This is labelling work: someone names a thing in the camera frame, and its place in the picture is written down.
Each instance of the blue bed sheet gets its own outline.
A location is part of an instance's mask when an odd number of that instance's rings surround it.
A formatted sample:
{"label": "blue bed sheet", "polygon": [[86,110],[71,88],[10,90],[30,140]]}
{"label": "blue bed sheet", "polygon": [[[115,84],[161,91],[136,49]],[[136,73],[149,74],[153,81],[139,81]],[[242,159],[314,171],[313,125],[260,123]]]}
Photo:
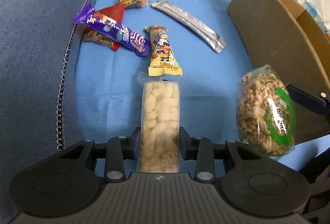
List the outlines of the blue bed sheet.
{"label": "blue bed sheet", "polygon": [[[236,92],[240,78],[252,69],[249,56],[227,6],[231,0],[169,0],[221,35],[225,49],[215,53],[188,28],[151,7],[127,9],[123,24],[139,33],[145,26],[168,28],[173,52],[183,76],[180,86],[180,126],[191,136],[204,136],[214,143],[238,139]],[[95,9],[114,5],[117,0],[96,0]],[[105,143],[115,136],[129,136],[141,122],[142,87],[140,71],[147,72],[150,55],[142,58],[120,47],[117,52],[94,42],[82,42],[76,67],[79,120],[85,138]],[[136,162],[126,161],[127,172]],[[222,162],[216,164],[223,174]],[[193,161],[181,161],[181,171],[192,171]],[[101,174],[102,163],[97,171]]]}

